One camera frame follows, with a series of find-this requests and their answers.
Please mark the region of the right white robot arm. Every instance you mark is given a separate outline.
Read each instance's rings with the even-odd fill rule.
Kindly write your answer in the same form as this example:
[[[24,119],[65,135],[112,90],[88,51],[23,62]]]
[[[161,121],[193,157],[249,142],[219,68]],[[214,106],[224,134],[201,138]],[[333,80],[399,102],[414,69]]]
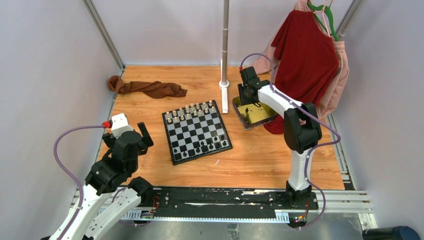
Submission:
[[[240,67],[239,73],[242,82],[237,88],[241,105],[266,105],[283,118],[284,140],[292,151],[285,201],[290,208],[298,209],[311,195],[309,158],[322,138],[320,125],[313,122],[317,115],[315,105],[294,100],[269,80],[260,80],[253,67]]]

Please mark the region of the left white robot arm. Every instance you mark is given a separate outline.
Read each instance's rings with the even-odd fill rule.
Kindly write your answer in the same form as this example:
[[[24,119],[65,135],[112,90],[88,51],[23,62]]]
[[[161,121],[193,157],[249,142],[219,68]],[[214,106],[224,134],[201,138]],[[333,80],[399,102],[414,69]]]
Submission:
[[[134,207],[149,206],[153,201],[153,185],[142,177],[133,178],[123,194],[102,213],[104,205],[118,187],[137,170],[138,157],[145,155],[154,145],[144,122],[137,124],[139,132],[129,124],[119,126],[114,120],[105,121],[96,128],[111,129],[102,135],[108,150],[101,160],[95,162],[85,183],[81,183],[60,161],[58,145],[66,135],[86,129],[75,127],[62,133],[53,145],[54,158],[62,170],[77,184],[78,202],[69,211],[61,226],[48,240],[97,240],[102,238],[121,218]]]

